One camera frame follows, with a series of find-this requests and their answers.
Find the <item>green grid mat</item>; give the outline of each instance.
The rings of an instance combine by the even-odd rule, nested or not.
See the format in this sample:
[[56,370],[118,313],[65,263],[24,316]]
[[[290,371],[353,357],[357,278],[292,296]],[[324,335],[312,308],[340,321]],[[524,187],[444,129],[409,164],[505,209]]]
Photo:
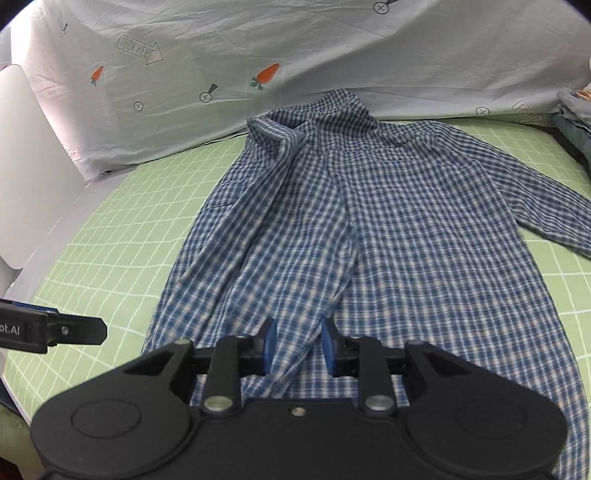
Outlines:
[[[495,145],[591,199],[591,183],[549,135],[486,120],[446,123]],[[172,264],[205,198],[245,137],[140,166],[91,216],[49,272],[35,303],[109,321],[102,347],[10,352],[4,378],[27,415],[47,398],[139,355]],[[591,261],[522,229],[591,392]]]

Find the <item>plaid shirt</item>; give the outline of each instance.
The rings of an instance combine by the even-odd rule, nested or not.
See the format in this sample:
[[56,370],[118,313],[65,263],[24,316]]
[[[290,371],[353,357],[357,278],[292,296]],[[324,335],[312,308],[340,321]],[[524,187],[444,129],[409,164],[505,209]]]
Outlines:
[[180,337],[213,346],[270,314],[272,372],[243,379],[244,397],[355,397],[354,380],[326,371],[322,317],[387,346],[424,339],[555,401],[569,423],[556,474],[586,479],[582,381],[517,225],[590,255],[590,202],[447,125],[378,122],[344,90],[248,126],[145,349]]

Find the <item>shirt sleeve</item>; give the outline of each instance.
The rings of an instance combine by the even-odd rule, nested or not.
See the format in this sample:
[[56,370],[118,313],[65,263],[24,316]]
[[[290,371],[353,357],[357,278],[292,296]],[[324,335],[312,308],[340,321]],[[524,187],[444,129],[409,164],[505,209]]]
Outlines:
[[493,178],[518,224],[591,258],[591,201],[515,157],[441,124],[443,134]]

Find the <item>carrot print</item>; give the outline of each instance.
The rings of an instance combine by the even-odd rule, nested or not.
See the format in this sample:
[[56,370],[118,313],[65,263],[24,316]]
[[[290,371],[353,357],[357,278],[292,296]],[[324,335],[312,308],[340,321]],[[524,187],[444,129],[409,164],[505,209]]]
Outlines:
[[95,72],[92,75],[90,75],[90,82],[91,82],[92,85],[95,85],[96,86],[96,82],[99,81],[100,74],[103,73],[103,69],[104,68],[105,67],[100,66],[99,68],[97,68],[95,70]]
[[274,63],[269,68],[259,73],[256,77],[253,77],[251,87],[258,87],[259,90],[262,90],[262,86],[273,79],[277,70],[279,70],[279,66],[278,63]]

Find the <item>metal bolt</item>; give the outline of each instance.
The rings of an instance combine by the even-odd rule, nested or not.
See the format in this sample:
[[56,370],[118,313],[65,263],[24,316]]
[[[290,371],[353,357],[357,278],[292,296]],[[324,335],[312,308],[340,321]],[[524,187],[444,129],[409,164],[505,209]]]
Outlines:
[[208,397],[203,402],[203,406],[209,411],[216,413],[226,411],[232,408],[233,402],[231,398],[225,397],[224,395],[213,395]]
[[294,417],[303,417],[306,415],[306,409],[304,407],[293,407],[291,409],[291,414]]
[[387,411],[395,405],[394,399],[387,395],[372,395],[365,399],[365,406],[373,411]]

